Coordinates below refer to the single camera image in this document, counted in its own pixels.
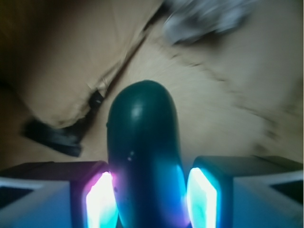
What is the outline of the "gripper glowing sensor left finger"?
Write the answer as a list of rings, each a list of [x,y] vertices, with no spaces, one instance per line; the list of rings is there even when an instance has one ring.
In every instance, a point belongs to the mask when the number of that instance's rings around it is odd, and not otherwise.
[[[114,228],[117,221],[104,161],[33,162],[0,172],[3,228]]]

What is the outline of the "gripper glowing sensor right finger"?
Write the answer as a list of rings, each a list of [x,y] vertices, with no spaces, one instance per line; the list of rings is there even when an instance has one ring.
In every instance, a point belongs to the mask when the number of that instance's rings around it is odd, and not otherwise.
[[[301,228],[303,164],[279,156],[199,156],[187,182],[194,228]]]

